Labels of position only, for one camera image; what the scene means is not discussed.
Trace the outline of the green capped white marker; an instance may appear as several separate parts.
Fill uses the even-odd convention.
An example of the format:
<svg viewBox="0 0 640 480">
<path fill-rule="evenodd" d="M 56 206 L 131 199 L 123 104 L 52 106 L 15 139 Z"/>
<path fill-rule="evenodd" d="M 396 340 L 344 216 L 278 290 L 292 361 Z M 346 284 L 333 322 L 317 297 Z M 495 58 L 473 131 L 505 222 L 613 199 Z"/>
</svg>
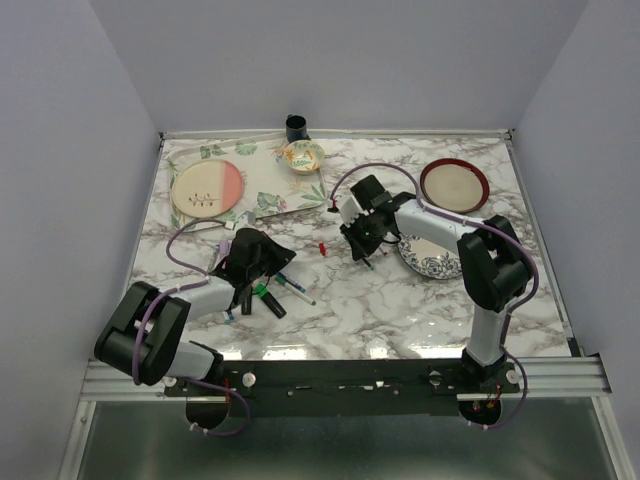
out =
<svg viewBox="0 0 640 480">
<path fill-rule="evenodd" d="M 283 279 L 283 278 L 281 278 L 279 276 L 276 276 L 275 280 L 276 280 L 276 282 L 278 284 L 280 284 L 282 287 L 287 289 L 292 294 L 296 295 L 298 298 L 302 299 L 307 304 L 312 305 L 312 306 L 316 305 L 316 301 L 314 299 L 309 297 L 306 293 L 301 292 L 300 290 L 298 290 L 296 287 L 294 287 L 293 285 L 288 283 L 285 279 Z"/>
</svg>

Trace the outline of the dark slim pen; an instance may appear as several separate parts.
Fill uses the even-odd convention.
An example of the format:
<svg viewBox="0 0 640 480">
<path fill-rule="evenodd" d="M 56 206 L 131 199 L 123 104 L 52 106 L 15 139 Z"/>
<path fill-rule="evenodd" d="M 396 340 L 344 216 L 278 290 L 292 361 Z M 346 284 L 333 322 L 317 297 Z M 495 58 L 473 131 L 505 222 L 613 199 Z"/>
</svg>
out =
<svg viewBox="0 0 640 480">
<path fill-rule="evenodd" d="M 371 262 L 367 259 L 366 256 L 363 256 L 362 258 L 362 262 L 367 266 L 367 268 L 371 271 L 374 270 L 374 266 L 371 264 Z"/>
</svg>

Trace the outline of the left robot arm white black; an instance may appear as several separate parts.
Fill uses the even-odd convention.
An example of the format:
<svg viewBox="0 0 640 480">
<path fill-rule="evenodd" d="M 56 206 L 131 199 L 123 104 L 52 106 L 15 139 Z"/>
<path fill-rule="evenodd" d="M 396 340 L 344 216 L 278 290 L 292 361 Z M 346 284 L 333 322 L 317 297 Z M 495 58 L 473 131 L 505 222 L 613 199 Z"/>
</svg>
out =
<svg viewBox="0 0 640 480">
<path fill-rule="evenodd" d="M 143 282 L 125 292 L 98 336 L 94 357 L 129 375 L 134 383 L 152 386 L 165 377 L 187 378 L 201 395 L 214 393 L 222 380 L 217 351 L 184 342 L 186 323 L 228 312 L 249 297 L 253 284 L 286 267 L 296 253 L 254 228 L 242 228 L 226 256 L 202 279 L 165 291 Z"/>
</svg>

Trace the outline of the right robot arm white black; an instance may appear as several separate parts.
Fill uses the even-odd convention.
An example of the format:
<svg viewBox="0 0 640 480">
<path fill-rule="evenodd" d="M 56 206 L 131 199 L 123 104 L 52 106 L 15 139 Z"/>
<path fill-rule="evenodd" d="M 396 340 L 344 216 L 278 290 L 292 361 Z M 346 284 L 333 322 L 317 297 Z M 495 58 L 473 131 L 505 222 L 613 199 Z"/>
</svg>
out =
<svg viewBox="0 0 640 480">
<path fill-rule="evenodd" d="M 536 290 L 539 284 L 535 261 L 509 220 L 453 214 L 427 205 L 419 193 L 393 196 L 373 175 L 358 181 L 345 197 L 332 192 L 329 210 L 340 214 L 340 232 L 356 262 L 367 262 L 390 235 L 418 237 L 457 255 L 474 303 L 460 379 L 474 392 L 493 384 L 507 359 L 504 342 L 513 311 L 529 301 L 527 286 Z"/>
</svg>

